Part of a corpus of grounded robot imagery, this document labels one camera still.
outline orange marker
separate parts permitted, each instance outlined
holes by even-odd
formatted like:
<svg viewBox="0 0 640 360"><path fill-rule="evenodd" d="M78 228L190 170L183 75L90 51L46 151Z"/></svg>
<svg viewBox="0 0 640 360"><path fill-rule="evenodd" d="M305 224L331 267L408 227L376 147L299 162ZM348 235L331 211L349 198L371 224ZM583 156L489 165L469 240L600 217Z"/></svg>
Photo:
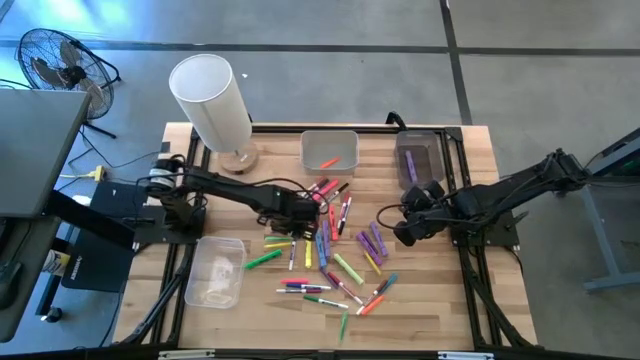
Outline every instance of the orange marker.
<svg viewBox="0 0 640 360"><path fill-rule="evenodd" d="M338 228L336 228L336 208L329 205L329 226L331 227L331 240L338 241Z"/></svg>
<svg viewBox="0 0 640 360"><path fill-rule="evenodd" d="M375 300L371 302L371 304L367 305L367 307L365 307L364 310L362 310L362 313L360 315L364 316L370 313L371 310L373 310L376 306L378 306L378 304L382 302L382 300L384 300L384 295L378 296Z"/></svg>
<svg viewBox="0 0 640 360"><path fill-rule="evenodd" d="M340 161L340 156L336 156L336 157L334 157L333 159L331 159L331 160L327 161L326 163L324 163L324 164L320 165L320 169L326 169L326 168L328 168L329 166L331 166L331 165L333 165L333 164L337 163L338 161Z"/></svg>

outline lamp base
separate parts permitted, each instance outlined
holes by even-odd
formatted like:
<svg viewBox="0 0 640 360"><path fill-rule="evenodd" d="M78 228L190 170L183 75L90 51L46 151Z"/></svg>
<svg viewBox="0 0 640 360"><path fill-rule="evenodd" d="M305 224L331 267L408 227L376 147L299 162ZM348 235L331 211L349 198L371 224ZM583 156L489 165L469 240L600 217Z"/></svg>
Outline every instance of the lamp base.
<svg viewBox="0 0 640 360"><path fill-rule="evenodd" d="M258 148L253 141L234 152L218 154L220 166L235 175L246 174L253 170L258 163L258 157Z"/></svg>

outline concrete floor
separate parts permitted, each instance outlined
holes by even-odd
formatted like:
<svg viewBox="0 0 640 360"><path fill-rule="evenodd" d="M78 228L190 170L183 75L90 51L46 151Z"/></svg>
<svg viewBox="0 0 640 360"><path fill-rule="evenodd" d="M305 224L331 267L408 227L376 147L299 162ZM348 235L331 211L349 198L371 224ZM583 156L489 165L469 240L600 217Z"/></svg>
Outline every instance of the concrete floor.
<svg viewBox="0 0 640 360"><path fill-rule="evenodd" d="M449 3L457 43L464 47L640 46L640 5L634 0ZM0 40L19 39L33 27L126 42L447 45L438 0L17 0L0 23ZM112 109L95 123L117 133L118 140L89 135L114 164L158 150L164 124L186 121L167 78L177 62L196 52L158 49L97 52L124 79L116 86ZM255 121L376 123L396 110L412 123L461 123L448 54L216 53L234 66ZM13 54L11 47L0 48L0 74L20 80ZM490 127L502 174L529 166L557 147L585 162L638 126L637 57L462 55L460 63L471 120ZM71 156L82 151L84 145L76 141ZM91 154L77 163L77 170L100 163ZM112 174L135 179L149 163L143 160ZM76 183L66 193L90 195L93 188L89 182ZM530 215L518 231L540 344L637 357L640 287L592 295L582 290L583 281L604 275L605 267L580 198L543 196L526 209ZM117 295L65 289L55 304L66 308L70 318L51 325L32 315L42 286L34 291L15 339L0 344L0 353L98 345ZM87 331L88 324L94 331ZM34 332L49 340L33 343Z"/></svg>

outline wooden table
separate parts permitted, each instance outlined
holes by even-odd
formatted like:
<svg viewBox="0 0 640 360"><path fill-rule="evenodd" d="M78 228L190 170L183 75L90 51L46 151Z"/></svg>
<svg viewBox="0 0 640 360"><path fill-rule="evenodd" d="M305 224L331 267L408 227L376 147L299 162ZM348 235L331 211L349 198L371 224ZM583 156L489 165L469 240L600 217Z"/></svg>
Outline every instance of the wooden table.
<svg viewBox="0 0 640 360"><path fill-rule="evenodd" d="M191 133L190 123L167 124L164 140L171 153L186 154ZM462 127L465 151L473 184L498 180L488 128ZM254 134L260 160L249 174L232 176L251 182L270 177L287 177L309 185L299 161L299 134ZM398 186L393 164L395 136L360 135L360 164L349 181L353 206L341 240L333 243L339 252L365 279L357 286L339 266L329 268L341 276L361 296L373 289L391 272L398 281L390 288L386 300L366 317L355 316L358 306L341 291L322 294L323 298L350 305L349 323L344 342L339 344L341 311L302 300L298 294L276 294L284 277L308 277L313 283L326 283L314 266L304 267L304 246L297 247L294 271L287 270L288 256L270 261L244 273L238 304L228 310L186 306L181 348L279 348L279 349L367 349L367 350L445 350L471 349L462 274L457 251L447 232L432 239L418 241L408 248L395 239L391 230L381 228L389 250L382 266L383 277L372 271L362 256L354 235L368 230L377 209L398 203L402 190ZM197 159L201 159L202 148ZM209 171L220 171L212 157ZM389 211L383 216L395 223L401 215ZM267 230L256 223L256 214L247 206L225 199L209 197L205 234L239 238L245 244L247 259L262 255L263 236ZM129 335L157 299L167 246L152 245L136 256L124 293L114 340ZM529 313L527 295L518 263L501 248L487 248L487 261L496 302L532 343L535 332ZM171 320L172 300L165 318L165 332ZM486 312L479 306L483 334L489 338Z"/></svg>

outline clear plastic bin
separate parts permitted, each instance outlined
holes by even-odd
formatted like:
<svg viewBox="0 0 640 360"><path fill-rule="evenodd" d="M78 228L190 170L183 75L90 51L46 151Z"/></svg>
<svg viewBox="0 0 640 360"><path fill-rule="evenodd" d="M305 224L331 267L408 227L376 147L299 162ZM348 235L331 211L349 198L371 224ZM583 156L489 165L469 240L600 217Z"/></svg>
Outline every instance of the clear plastic bin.
<svg viewBox="0 0 640 360"><path fill-rule="evenodd" d="M411 180L407 152L413 160L416 182ZM398 183L404 190L416 185L424 188L431 180L444 179L438 136L427 130L401 131L396 137L395 156Z"/></svg>
<svg viewBox="0 0 640 360"><path fill-rule="evenodd" d="M198 240L184 300L192 306L228 309L238 302L244 262L240 239L205 236Z"/></svg>
<svg viewBox="0 0 640 360"><path fill-rule="evenodd" d="M339 156L326 169L322 164ZM351 130L309 130L300 137L300 159L309 175L351 175L358 166L358 134Z"/></svg>

